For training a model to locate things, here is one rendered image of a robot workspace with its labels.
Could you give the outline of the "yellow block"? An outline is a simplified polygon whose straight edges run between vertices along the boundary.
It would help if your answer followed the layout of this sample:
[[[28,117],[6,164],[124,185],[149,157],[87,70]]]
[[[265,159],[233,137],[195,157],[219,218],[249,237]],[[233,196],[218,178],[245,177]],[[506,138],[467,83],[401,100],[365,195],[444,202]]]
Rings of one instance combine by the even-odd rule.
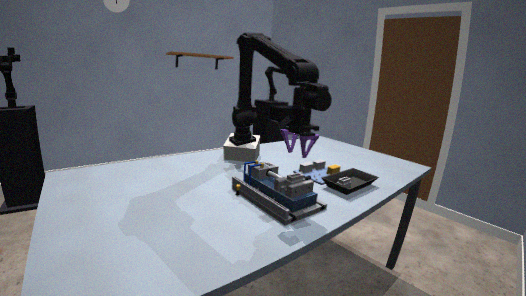
[[[341,168],[341,166],[338,166],[338,165],[328,166],[327,167],[327,174],[333,174],[333,173],[340,172],[340,168]]]

